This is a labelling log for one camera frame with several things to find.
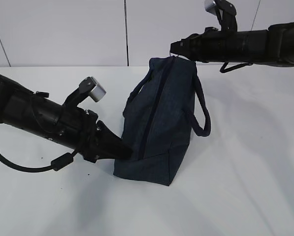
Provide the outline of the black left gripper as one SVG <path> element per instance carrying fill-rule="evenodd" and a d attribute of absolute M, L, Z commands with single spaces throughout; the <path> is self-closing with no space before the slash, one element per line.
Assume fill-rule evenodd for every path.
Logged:
<path fill-rule="evenodd" d="M 123 143 L 93 111 L 82 113 L 82 129 L 79 142 L 72 153 L 81 154 L 83 159 L 96 163 L 99 159 L 127 160 L 132 155 L 132 149 Z"/>

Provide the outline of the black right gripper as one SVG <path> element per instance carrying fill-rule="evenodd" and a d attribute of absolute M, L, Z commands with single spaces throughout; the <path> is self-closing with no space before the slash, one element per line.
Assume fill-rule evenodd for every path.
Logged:
<path fill-rule="evenodd" d="M 171 43 L 170 53 L 186 57 L 189 60 L 196 60 L 196 55 L 192 52 L 191 41 L 196 39 L 198 34 L 191 34 L 187 38 Z"/>

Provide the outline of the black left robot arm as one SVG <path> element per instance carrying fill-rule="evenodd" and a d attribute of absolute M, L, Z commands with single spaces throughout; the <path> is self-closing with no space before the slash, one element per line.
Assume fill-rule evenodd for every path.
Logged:
<path fill-rule="evenodd" d="M 74 149 L 90 162 L 127 160 L 131 148 L 95 112 L 78 107 L 88 97 L 98 102 L 105 94 L 94 77 L 87 77 L 60 105 L 48 93 L 33 92 L 0 74 L 0 123 Z"/>

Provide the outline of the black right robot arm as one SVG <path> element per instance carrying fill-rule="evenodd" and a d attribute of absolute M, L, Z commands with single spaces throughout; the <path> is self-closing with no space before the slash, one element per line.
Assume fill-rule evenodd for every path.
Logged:
<path fill-rule="evenodd" d="M 207 27 L 202 34 L 171 43 L 170 52 L 203 63 L 294 67 L 294 22 L 251 31 Z"/>

